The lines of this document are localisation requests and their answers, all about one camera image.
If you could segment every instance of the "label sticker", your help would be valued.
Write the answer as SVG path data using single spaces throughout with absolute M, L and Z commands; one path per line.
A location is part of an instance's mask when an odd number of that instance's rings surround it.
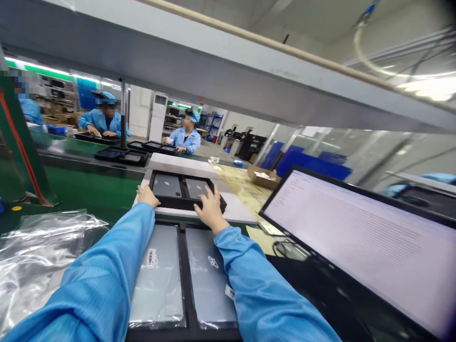
M 211 256 L 208 256 L 208 260 L 212 266 L 214 266 L 216 269 L 219 269 L 219 266 L 217 265 L 217 261 Z
M 158 268 L 157 249 L 151 248 L 147 254 L 147 267 Z
M 228 284 L 225 286 L 225 294 L 230 297 L 231 300 L 234 300 L 234 290 Z

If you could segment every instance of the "clear plastic film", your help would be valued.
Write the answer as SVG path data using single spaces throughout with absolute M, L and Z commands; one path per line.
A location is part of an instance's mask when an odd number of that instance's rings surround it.
M 83 209 L 23 216 L 18 230 L 0 236 L 0 340 L 46 304 L 107 225 Z
M 210 230 L 185 230 L 191 287 L 201 329 L 237 328 L 234 292 L 223 269 L 223 257 Z
M 154 226 L 136 279 L 130 328 L 186 327 L 177 239 L 176 226 Z

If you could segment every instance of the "wooden table surface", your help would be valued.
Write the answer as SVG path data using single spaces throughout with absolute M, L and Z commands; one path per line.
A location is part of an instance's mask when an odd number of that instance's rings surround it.
M 220 180 L 224 181 L 250 212 L 256 216 L 258 222 L 266 222 L 258 215 L 258 212 L 272 194 L 272 190 L 253 184 L 245 169 L 216 164 L 212 164 L 212 167 L 220 177 Z M 270 236 L 258 226 L 247 226 L 247 232 L 250 238 L 260 245 L 263 252 L 269 255 L 274 255 L 272 244 L 277 240 L 283 240 L 285 238 Z

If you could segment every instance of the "cardboard box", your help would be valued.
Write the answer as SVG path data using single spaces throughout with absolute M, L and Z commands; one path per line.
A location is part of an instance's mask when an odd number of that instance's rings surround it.
M 269 179 L 266 179 L 266 178 L 263 178 L 263 177 L 258 177 L 255 174 L 255 172 L 258 172 L 258 173 L 264 172 L 270 178 L 275 178 L 276 181 L 269 180 Z M 247 174 L 248 174 L 250 180 L 252 181 L 252 183 L 254 183 L 256 185 L 259 185 L 259 186 L 262 186 L 262 187 L 267 188 L 267 189 L 271 189 L 271 190 L 274 190 L 275 188 L 277 188 L 277 185 L 279 185 L 279 182 L 282 179 L 282 178 L 277 176 L 275 170 L 270 171 L 270 170 L 262 169 L 262 168 L 259 168 L 257 166 L 253 166 L 253 165 L 249 166 L 249 168 L 247 170 Z

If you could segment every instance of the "black monitor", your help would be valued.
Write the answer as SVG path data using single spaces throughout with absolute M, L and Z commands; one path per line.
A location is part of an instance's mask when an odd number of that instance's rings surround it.
M 292 167 L 260 216 L 441 340 L 456 313 L 456 221 Z

